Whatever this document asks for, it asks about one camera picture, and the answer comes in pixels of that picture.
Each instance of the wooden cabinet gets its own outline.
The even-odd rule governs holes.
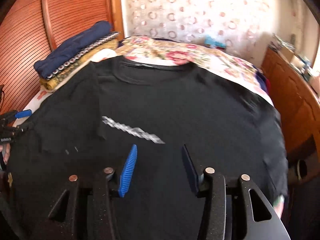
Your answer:
[[[22,110],[39,91],[37,60],[100,20],[124,38],[121,0],[16,0],[0,25],[1,113]]]
[[[303,157],[304,153],[299,153],[296,149],[312,137],[320,157],[320,104],[317,95],[309,84],[270,48],[267,49],[261,68],[270,81],[270,97],[281,115],[288,160]]]

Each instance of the copper rivet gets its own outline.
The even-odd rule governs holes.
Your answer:
[[[104,168],[103,172],[106,173],[106,174],[113,173],[113,168],[111,168],[111,167]]]
[[[245,181],[248,181],[248,180],[250,180],[250,176],[247,175],[247,174],[242,174],[242,175],[241,175],[241,179],[243,179],[243,180],[245,180]]]
[[[209,173],[209,174],[213,174],[215,172],[215,170],[214,170],[214,168],[208,167],[208,168],[205,168],[205,172]]]
[[[70,177],[69,177],[69,180],[70,181],[76,181],[78,179],[78,176],[77,175],[71,175]]]

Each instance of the black clamp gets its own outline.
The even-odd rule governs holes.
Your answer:
[[[25,126],[24,128],[17,126],[11,127],[9,126],[10,123],[15,121],[17,118],[27,117],[32,114],[30,109],[18,112],[17,110],[12,110],[10,112],[4,113],[0,115],[0,145],[5,145],[7,143],[12,143],[15,141],[17,136],[19,136],[23,131],[27,129]],[[6,147],[3,147],[2,150],[2,157],[4,157],[6,151]],[[5,171],[6,165],[4,163],[3,158],[0,156],[0,170]]]
[[[198,240],[290,240],[290,237],[259,187],[247,174],[227,178],[196,163],[182,148],[191,191],[205,198]]]
[[[136,160],[137,146],[133,145],[116,168],[107,167],[92,177],[71,175],[30,240],[76,240],[89,235],[96,240],[119,240],[113,199],[128,192]]]

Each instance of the blue handle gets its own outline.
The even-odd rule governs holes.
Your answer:
[[[21,112],[17,112],[14,117],[19,119],[19,118],[27,117],[27,116],[30,116],[30,115],[32,115],[32,111],[30,109],[28,109],[28,110],[24,110],[24,111],[21,111]]]

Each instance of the hand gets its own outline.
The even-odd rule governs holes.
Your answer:
[[[280,219],[282,216],[283,208],[284,208],[284,198],[282,197],[281,200],[279,201],[279,203],[277,205],[273,206],[273,209],[275,210],[276,214],[278,215],[278,217]]]
[[[4,154],[3,160],[4,160],[5,164],[8,164],[9,157],[10,157],[10,144],[7,143],[7,144],[4,144],[4,145],[0,145],[0,153],[1,153],[1,155],[2,155],[2,150],[3,150],[4,146],[6,146],[6,149],[5,149],[5,154]]]

